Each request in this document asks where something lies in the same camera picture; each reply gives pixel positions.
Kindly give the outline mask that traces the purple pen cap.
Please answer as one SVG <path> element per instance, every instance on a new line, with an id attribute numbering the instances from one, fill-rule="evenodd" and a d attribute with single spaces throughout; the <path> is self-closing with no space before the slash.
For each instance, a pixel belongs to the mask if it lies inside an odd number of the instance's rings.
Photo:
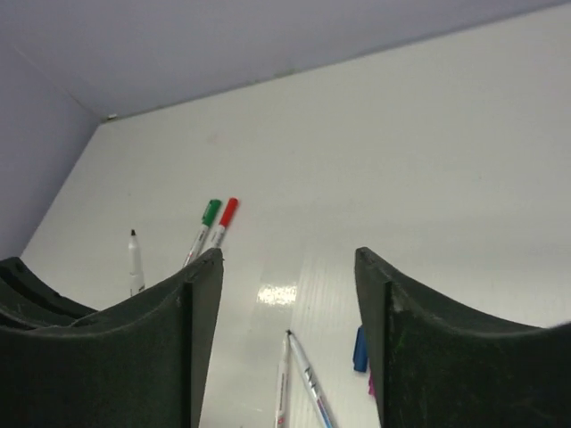
<path id="1" fill-rule="evenodd" d="M 371 397 L 376 396 L 372 372 L 368 373 L 368 394 Z"/>

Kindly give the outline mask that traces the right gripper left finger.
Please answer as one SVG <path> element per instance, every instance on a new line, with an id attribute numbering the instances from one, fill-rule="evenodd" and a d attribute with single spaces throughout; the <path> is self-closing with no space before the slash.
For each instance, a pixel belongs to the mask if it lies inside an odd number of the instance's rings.
<path id="1" fill-rule="evenodd" d="M 196 427 L 223 285 L 209 250 L 67 326 L 1 326 L 4 427 Z"/>

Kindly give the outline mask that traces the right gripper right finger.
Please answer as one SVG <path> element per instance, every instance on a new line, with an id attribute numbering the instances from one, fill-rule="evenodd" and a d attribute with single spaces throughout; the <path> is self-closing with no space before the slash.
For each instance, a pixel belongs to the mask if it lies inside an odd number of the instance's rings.
<path id="1" fill-rule="evenodd" d="M 366 247 L 354 275 L 382 426 L 569 426 L 569 324 L 472 309 Z"/>

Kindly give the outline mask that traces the blue marker pen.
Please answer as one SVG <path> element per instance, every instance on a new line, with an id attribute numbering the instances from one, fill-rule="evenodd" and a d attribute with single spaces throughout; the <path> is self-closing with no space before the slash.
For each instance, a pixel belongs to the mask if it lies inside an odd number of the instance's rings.
<path id="1" fill-rule="evenodd" d="M 300 341 L 297 339 L 293 331 L 287 330 L 286 334 L 294 355 L 294 361 L 320 425 L 325 428 L 335 428 L 335 419 L 327 406 L 327 400 L 319 384 L 319 379 L 316 376 Z"/>

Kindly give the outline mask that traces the blue pen cap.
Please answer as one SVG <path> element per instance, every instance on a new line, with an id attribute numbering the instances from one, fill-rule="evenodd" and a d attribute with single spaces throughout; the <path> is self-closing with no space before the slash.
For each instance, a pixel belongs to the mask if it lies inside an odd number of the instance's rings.
<path id="1" fill-rule="evenodd" d="M 357 329 L 353 354 L 352 354 L 353 370 L 359 373 L 366 373 L 368 370 L 368 353 L 366 347 L 365 334 L 363 326 Z"/>

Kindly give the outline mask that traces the green pen cap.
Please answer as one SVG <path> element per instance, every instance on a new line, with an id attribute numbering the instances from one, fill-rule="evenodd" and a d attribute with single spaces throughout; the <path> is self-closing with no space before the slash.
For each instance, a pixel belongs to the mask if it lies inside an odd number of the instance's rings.
<path id="1" fill-rule="evenodd" d="M 219 208 L 222 204 L 221 200 L 218 199 L 211 199 L 206 205 L 205 211 L 202 215 L 202 224 L 211 227 L 212 223 L 214 222 L 215 218 L 217 217 Z"/>

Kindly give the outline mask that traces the red pen cap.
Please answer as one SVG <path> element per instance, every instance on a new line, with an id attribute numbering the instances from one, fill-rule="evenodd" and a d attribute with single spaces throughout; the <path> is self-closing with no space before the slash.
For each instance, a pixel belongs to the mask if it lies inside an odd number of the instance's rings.
<path id="1" fill-rule="evenodd" d="M 226 207 L 225 207 L 225 209 L 222 213 L 222 216 L 220 217 L 220 220 L 219 220 L 220 226 L 223 226 L 225 228 L 228 227 L 232 218 L 234 217 L 234 214 L 236 212 L 238 204 L 239 204 L 239 200 L 237 198 L 232 197 L 232 198 L 228 199 Z"/>

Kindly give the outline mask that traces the red marker pen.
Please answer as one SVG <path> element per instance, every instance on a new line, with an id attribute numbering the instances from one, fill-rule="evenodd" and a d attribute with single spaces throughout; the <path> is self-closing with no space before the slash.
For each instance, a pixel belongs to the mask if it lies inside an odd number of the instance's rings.
<path id="1" fill-rule="evenodd" d="M 215 227 L 214 235 L 211 238 L 210 247 L 219 248 L 228 230 L 228 227 L 236 213 L 239 200 L 235 197 L 229 198 L 228 203 L 222 213 L 219 223 Z"/>

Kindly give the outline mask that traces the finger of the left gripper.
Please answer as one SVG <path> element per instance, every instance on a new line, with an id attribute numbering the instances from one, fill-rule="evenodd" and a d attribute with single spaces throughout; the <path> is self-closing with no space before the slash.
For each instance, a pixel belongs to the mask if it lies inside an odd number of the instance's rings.
<path id="1" fill-rule="evenodd" d="M 20 258 L 1 260 L 1 326 L 67 326 L 95 312 L 49 287 Z"/>

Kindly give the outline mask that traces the yellow marker pen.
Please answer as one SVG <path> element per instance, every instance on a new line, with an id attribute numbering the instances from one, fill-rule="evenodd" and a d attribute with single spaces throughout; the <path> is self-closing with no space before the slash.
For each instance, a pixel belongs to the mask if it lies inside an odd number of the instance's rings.
<path id="1" fill-rule="evenodd" d="M 277 367 L 277 395 L 273 424 L 274 428 L 286 427 L 290 350 L 290 332 L 286 331 Z"/>

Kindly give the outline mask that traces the purple marker pen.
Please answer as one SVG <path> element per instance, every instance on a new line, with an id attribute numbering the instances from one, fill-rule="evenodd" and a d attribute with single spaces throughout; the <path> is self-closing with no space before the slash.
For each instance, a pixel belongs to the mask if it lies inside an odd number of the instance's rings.
<path id="1" fill-rule="evenodd" d="M 128 242 L 128 254 L 130 258 L 130 296 L 134 296 L 145 289 L 145 278 L 142 265 L 141 248 L 134 229 L 130 231 Z"/>

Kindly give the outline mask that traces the green marker pen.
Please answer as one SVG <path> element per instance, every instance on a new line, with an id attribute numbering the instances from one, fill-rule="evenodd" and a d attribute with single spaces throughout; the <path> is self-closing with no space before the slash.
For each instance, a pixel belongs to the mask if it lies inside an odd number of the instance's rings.
<path id="1" fill-rule="evenodd" d="M 194 261 L 200 255 L 202 248 L 206 242 L 206 238 L 208 236 L 208 233 L 210 232 L 210 229 L 211 229 L 211 227 L 207 227 L 207 226 L 203 225 L 202 220 L 201 220 L 201 225 L 199 227 L 197 236 L 194 239 L 188 254 L 186 255 L 186 259 L 183 263 L 183 267 L 186 267 L 187 265 L 189 265 L 192 261 Z"/>

